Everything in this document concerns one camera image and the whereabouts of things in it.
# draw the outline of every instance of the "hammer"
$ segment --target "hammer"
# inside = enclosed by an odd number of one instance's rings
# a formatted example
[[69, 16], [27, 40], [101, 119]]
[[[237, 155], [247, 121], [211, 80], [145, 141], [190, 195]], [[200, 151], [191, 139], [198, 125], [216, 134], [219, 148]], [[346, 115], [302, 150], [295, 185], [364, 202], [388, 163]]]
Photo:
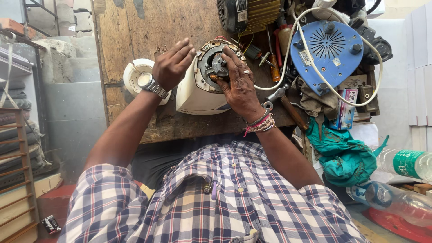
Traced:
[[294, 106], [289, 101], [288, 97], [285, 95], [285, 91], [289, 89], [288, 84], [284, 84], [282, 87], [278, 88], [275, 93], [267, 96], [265, 101], [274, 103], [277, 99], [280, 99], [283, 107], [288, 111], [289, 116], [297, 123], [301, 130], [307, 130], [308, 125], [303, 121], [298, 112], [294, 109]]

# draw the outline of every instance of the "plastic water bottle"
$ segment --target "plastic water bottle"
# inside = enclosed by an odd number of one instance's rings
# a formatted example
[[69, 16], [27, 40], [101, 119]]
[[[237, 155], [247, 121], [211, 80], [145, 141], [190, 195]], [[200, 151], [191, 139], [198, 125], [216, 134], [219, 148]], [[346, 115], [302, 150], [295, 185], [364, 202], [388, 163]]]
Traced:
[[385, 147], [377, 157], [377, 169], [394, 175], [432, 181], [432, 152]]
[[408, 223], [432, 226], [432, 199], [425, 195], [371, 180], [347, 187], [346, 192], [355, 201], [397, 214]]

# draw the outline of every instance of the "wooden table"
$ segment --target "wooden table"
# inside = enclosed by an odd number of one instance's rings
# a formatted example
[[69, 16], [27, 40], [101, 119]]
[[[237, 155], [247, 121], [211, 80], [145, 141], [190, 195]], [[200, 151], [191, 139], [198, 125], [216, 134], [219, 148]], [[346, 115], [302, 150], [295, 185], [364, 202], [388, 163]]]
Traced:
[[[102, 92], [107, 125], [133, 100], [123, 83], [123, 71], [134, 59], [155, 60], [161, 51], [171, 48], [185, 37], [200, 49], [219, 35], [229, 37], [222, 29], [217, 0], [93, 0], [96, 44], [101, 68]], [[266, 32], [255, 34], [253, 43], [268, 51]], [[255, 83], [270, 87], [270, 67], [258, 68], [258, 60], [248, 60]], [[141, 143], [154, 143], [213, 134], [240, 132], [245, 127], [243, 118], [232, 110], [219, 115], [187, 115], [175, 110], [173, 90], [170, 101], [160, 106], [153, 115]], [[271, 91], [259, 91], [260, 102]], [[289, 95], [299, 103], [298, 94]], [[279, 127], [295, 125], [279, 102], [272, 111]]]

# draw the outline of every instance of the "red wire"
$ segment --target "red wire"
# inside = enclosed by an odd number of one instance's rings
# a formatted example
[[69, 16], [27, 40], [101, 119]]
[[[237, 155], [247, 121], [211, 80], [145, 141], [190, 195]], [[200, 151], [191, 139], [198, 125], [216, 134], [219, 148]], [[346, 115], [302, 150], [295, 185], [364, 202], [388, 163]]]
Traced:
[[223, 37], [223, 36], [218, 36], [218, 37], [216, 37], [215, 38], [215, 40], [217, 39], [217, 38], [219, 38], [219, 37], [222, 37], [222, 38], [224, 38], [226, 41], [228, 41], [225, 37]]

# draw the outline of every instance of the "metal watch strap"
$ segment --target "metal watch strap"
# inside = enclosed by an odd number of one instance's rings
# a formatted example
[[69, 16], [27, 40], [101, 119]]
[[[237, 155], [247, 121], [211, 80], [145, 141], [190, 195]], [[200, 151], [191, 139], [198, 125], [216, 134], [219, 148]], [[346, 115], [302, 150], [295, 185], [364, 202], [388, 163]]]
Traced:
[[169, 94], [169, 92], [165, 91], [156, 81], [152, 82], [152, 84], [150, 84], [146, 90], [157, 94], [158, 96], [162, 97], [162, 99], [165, 99]]

